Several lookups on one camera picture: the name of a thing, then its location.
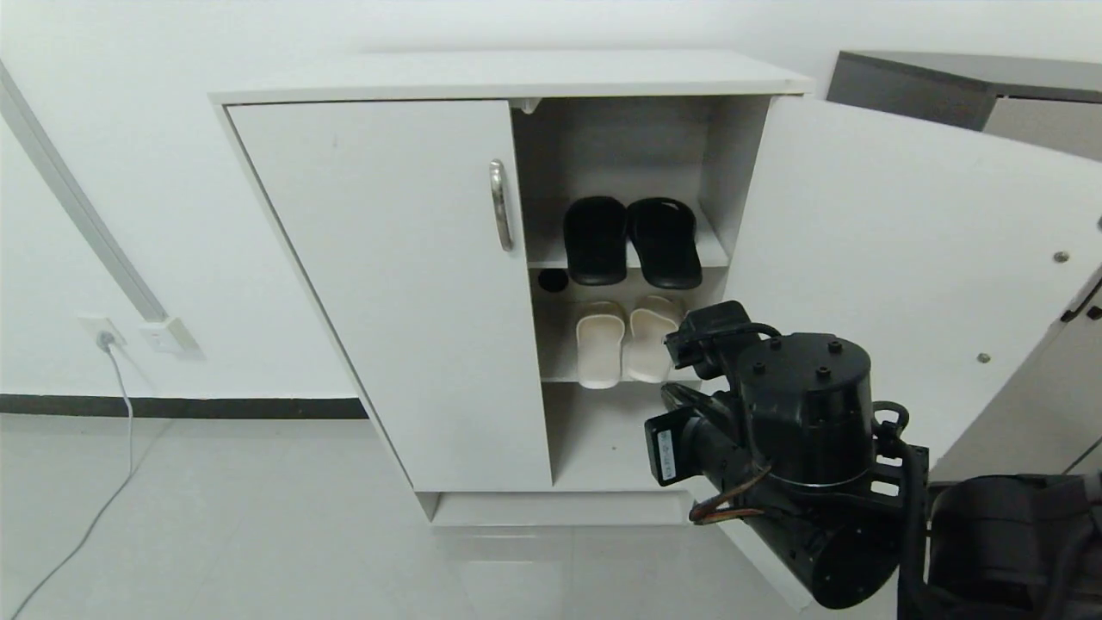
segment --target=open cabinet door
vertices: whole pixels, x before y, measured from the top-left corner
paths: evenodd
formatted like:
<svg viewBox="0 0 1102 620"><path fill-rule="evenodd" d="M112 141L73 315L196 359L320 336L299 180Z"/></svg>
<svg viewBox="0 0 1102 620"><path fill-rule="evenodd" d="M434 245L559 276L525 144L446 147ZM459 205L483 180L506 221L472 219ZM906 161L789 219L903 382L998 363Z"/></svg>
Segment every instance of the open cabinet door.
<svg viewBox="0 0 1102 620"><path fill-rule="evenodd" d="M928 446L932 466L1102 262L1100 215L1096 162L782 97L766 119L725 297L781 333L866 349L873 398L910 410L904 439ZM757 562L773 559L764 547L739 546L800 598L779 563Z"/></svg>

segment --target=tile floor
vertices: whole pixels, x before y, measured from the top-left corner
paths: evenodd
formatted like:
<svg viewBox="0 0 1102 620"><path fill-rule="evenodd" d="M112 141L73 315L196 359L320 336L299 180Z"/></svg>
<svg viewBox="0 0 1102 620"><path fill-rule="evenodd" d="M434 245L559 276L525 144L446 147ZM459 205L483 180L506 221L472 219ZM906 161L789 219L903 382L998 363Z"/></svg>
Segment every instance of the tile floor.
<svg viewBox="0 0 1102 620"><path fill-rule="evenodd" d="M797 614L711 527L432 529L367 421L134 423L130 486L28 606L42 619ZM0 418L3 618L126 476L126 421Z"/></svg>

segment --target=wall switch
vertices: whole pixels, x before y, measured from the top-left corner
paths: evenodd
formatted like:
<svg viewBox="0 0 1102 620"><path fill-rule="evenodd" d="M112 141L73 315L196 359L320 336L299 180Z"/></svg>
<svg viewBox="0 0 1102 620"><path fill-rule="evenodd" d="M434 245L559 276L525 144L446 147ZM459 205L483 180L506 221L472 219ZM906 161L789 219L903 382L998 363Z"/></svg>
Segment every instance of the wall switch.
<svg viewBox="0 0 1102 620"><path fill-rule="evenodd" d="M115 344L119 347L127 344L127 339L122 338L122 335L119 334L119 330L115 329L111 320L107 317L94 317L89 315L77 317L76 320L80 322L80 326L84 327L84 331L88 333L88 335L91 336L91 341L97 345L99 333L109 333L115 337Z"/></svg>
<svg viewBox="0 0 1102 620"><path fill-rule="evenodd" d="M184 353L196 351L198 346L184 329L184 324L180 319L172 317L158 324L142 324L138 326L145 342L159 353Z"/></svg>

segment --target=label sticker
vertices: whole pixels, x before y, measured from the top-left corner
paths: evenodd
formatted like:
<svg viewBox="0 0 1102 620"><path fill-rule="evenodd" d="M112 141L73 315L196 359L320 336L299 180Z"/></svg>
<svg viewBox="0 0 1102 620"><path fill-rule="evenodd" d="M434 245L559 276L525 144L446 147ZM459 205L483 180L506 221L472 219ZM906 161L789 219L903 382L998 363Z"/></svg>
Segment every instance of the label sticker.
<svg viewBox="0 0 1102 620"><path fill-rule="evenodd" d="M672 480L678 476L673 465L673 433L669 429L658 434L658 465L662 469L662 480Z"/></svg>

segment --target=slipper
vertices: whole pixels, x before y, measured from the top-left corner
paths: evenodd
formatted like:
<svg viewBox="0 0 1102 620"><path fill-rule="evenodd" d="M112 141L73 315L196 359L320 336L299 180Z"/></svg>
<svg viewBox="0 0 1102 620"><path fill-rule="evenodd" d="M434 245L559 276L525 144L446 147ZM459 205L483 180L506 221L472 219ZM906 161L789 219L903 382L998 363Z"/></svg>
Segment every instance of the slipper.
<svg viewBox="0 0 1102 620"><path fill-rule="evenodd" d="M627 209L614 197L570 205L562 221L566 270L580 284L615 284L627 276Z"/></svg>
<svg viewBox="0 0 1102 620"><path fill-rule="evenodd" d="M625 355L629 378L647 383L666 381L671 362L663 341L667 335L678 331L681 319L681 307L674 301L657 294L639 300L629 319L631 342Z"/></svg>
<svg viewBox="0 0 1102 620"><path fill-rule="evenodd" d="M628 236L639 253L642 276L665 289L691 289L703 274L696 253L696 216L673 198L644 198L628 210Z"/></svg>
<svg viewBox="0 0 1102 620"><path fill-rule="evenodd" d="M577 383L590 390L607 390L620 380L620 345L624 312L612 301L582 306L574 334L577 337Z"/></svg>

